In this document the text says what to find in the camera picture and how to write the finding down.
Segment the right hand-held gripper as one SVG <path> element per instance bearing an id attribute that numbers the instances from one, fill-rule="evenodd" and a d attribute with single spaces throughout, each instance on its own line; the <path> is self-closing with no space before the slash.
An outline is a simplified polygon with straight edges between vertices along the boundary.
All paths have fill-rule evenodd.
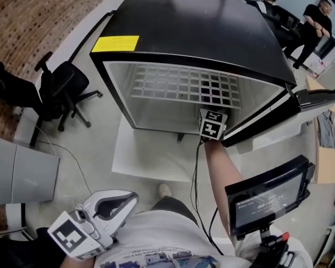
<path id="1" fill-rule="evenodd" d="M 219 140 L 226 130 L 228 115 L 201 108 L 198 115 L 199 135 Z"/>

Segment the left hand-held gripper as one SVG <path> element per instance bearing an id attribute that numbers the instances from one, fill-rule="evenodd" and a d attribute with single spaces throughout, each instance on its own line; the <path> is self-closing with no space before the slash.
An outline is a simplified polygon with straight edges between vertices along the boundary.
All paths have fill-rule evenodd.
<path id="1" fill-rule="evenodd" d="M 113 235 L 125 222 L 138 203 L 138 195 L 126 190 L 99 190 L 82 205 L 56 219 L 48 229 L 49 236 L 72 259 L 87 260 L 117 244 Z M 88 212 L 105 214 L 104 229 Z"/>

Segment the black mini fridge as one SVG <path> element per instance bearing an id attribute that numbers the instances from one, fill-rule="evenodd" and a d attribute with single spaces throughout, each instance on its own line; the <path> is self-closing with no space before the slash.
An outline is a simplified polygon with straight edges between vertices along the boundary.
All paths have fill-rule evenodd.
<path id="1" fill-rule="evenodd" d="M 90 57 L 136 130 L 199 135 L 204 108 L 228 115 L 223 146 L 254 150 L 296 135 L 335 104 L 335 89 L 297 89 L 264 17 L 237 0 L 124 0 Z M 142 64 L 235 76 L 241 109 L 132 97 L 135 66 Z"/>

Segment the person's left forearm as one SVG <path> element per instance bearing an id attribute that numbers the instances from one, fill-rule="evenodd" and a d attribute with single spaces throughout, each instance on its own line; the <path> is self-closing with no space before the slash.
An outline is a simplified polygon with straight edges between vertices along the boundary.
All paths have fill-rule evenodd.
<path id="1" fill-rule="evenodd" d="M 60 268 L 94 268 L 94 264 L 95 257 L 80 261 L 66 256 L 61 263 Z"/>

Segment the person's right forearm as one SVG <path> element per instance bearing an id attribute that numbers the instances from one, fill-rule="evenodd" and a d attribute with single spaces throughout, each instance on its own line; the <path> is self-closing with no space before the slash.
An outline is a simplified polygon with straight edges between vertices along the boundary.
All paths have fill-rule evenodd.
<path id="1" fill-rule="evenodd" d="M 241 182 L 243 177 L 219 141 L 210 140 L 205 142 L 204 149 L 208 164 L 210 183 L 218 213 L 227 235 L 230 236 L 228 202 L 225 187 Z"/>

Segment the person's left shoe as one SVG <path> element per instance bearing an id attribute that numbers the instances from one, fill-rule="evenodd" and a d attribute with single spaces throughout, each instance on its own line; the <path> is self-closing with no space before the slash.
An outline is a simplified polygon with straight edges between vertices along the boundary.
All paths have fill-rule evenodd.
<path id="1" fill-rule="evenodd" d="M 163 199 L 164 197 L 172 197 L 171 190 L 169 186 L 165 183 L 159 184 L 158 193 L 159 193 L 160 199 Z"/>

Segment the person's white printed shirt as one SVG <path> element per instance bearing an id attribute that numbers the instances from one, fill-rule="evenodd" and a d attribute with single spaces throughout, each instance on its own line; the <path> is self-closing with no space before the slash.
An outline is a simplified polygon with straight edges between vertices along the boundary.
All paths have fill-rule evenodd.
<path id="1" fill-rule="evenodd" d="M 118 241 L 96 258 L 94 268 L 249 268 L 261 238 L 258 232 L 242 241 L 232 238 L 222 256 L 192 220 L 154 210 L 130 217 L 118 231 Z"/>

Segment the white table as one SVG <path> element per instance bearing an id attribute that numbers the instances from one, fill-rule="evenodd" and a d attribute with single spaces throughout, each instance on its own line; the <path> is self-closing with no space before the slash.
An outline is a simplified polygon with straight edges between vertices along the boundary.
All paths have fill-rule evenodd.
<path id="1" fill-rule="evenodd" d="M 134 130 L 122 117 L 112 171 L 141 178 L 190 183 L 197 166 L 198 181 L 208 183 L 205 152 L 204 149 L 196 152 L 198 142 L 197 135 L 185 135 L 178 143 L 175 133 Z M 226 151 L 240 173 L 249 178 L 299 155 L 315 162 L 317 144 L 315 124 L 305 123 L 300 133 L 291 138 L 254 151 L 244 149 L 241 145 L 229 147 Z"/>

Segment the person's left leg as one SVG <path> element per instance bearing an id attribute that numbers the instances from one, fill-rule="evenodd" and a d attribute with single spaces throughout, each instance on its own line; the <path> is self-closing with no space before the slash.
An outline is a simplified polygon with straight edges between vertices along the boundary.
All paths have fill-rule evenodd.
<path id="1" fill-rule="evenodd" d="M 163 197 L 150 209 L 150 211 L 155 210 L 164 210 L 180 214 L 182 216 L 187 217 L 188 219 L 193 221 L 196 225 L 198 225 L 196 218 L 193 216 L 192 212 L 188 209 L 188 207 L 183 202 L 181 202 L 176 198 Z"/>

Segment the grey cabinet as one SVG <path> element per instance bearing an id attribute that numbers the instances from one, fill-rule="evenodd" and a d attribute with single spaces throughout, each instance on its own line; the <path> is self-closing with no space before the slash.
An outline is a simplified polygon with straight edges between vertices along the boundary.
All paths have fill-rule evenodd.
<path id="1" fill-rule="evenodd" d="M 59 157 L 0 138 L 0 204 L 51 201 Z"/>

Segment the white low cabinet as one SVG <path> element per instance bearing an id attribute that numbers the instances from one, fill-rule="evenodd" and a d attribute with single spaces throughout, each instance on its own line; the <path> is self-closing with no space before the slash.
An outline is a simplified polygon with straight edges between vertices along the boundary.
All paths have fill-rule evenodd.
<path id="1" fill-rule="evenodd" d="M 26 228 L 26 205 L 6 204 L 6 220 L 9 231 Z"/>

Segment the grey shirt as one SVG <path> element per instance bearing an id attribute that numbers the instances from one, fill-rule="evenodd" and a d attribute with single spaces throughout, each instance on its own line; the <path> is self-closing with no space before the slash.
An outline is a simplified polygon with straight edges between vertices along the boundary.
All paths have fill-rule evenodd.
<path id="1" fill-rule="evenodd" d="M 320 147 L 335 149 L 335 113 L 328 109 L 317 116 Z"/>

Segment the white red-print box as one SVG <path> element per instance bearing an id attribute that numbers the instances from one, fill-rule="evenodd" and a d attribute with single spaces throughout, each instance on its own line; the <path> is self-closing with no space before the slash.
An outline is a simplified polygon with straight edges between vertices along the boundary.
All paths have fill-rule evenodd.
<path id="1" fill-rule="evenodd" d="M 324 72 L 326 66 L 322 60 L 317 59 L 316 61 L 311 62 L 308 68 L 310 69 L 310 72 L 317 78 L 321 75 L 322 72 Z"/>

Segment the black mesh office chair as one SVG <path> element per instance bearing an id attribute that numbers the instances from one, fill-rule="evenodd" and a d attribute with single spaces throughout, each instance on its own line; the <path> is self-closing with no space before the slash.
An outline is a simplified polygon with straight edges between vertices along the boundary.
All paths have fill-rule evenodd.
<path id="1" fill-rule="evenodd" d="M 31 147 L 36 144 L 43 122 L 59 119 L 58 131 L 63 132 L 67 117 L 78 116 L 86 127 L 91 127 L 92 124 L 84 118 L 76 105 L 94 95 L 103 97 L 103 93 L 98 90 L 83 93 L 89 85 L 89 80 L 69 61 L 50 71 L 46 62 L 51 56 L 50 51 L 35 66 L 36 72 L 42 70 L 39 90 L 34 83 L 9 73 L 0 62 L 0 101 L 10 106 L 32 108 L 39 116 L 31 137 Z"/>

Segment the black monitor mount, red button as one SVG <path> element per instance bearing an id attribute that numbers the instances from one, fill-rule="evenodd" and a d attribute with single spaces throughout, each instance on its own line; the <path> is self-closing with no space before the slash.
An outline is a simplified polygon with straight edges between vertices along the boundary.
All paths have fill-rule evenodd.
<path id="1" fill-rule="evenodd" d="M 259 253 L 250 268 L 290 268 L 294 261 L 294 253 L 289 252 L 289 232 L 280 236 L 272 235 L 270 225 L 260 230 L 261 244 Z"/>

